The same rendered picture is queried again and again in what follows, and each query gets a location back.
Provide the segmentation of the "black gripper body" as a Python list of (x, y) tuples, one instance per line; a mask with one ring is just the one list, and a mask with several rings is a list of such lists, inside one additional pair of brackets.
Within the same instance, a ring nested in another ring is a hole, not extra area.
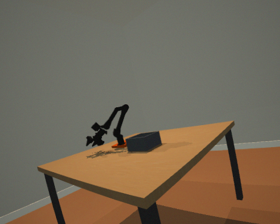
[(95, 136), (93, 136), (93, 138), (91, 136), (86, 137), (89, 142), (94, 142), (97, 138), (102, 138), (102, 136), (99, 136), (97, 133), (95, 133)]

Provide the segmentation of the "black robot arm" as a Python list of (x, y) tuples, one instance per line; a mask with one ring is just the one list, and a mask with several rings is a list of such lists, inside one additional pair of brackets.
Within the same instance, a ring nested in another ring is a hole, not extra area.
[[(123, 139), (123, 135), (120, 134), (120, 129), (121, 129), (123, 119), (124, 119), (125, 114), (128, 111), (128, 109), (129, 109), (129, 106), (127, 104), (125, 104), (121, 107), (116, 107), (114, 109), (114, 111), (112, 112), (111, 116), (109, 117), (109, 119), (107, 120), (107, 122), (103, 126), (100, 126), (97, 123), (94, 123), (91, 128), (94, 131), (98, 131), (97, 134), (99, 136), (103, 136), (103, 134), (105, 134), (105, 133), (107, 134), (107, 130), (109, 130), (111, 122), (114, 119), (115, 115), (117, 114), (118, 111), (121, 111), (121, 115), (120, 115), (117, 127), (113, 130), (113, 135), (117, 138), (118, 145), (124, 144), (125, 142)], [(104, 128), (104, 129), (102, 129), (102, 128)], [(95, 140), (95, 142), (97, 142), (97, 145), (100, 145), (100, 146), (104, 144), (104, 141), (102, 141), (101, 138), (97, 138)]]

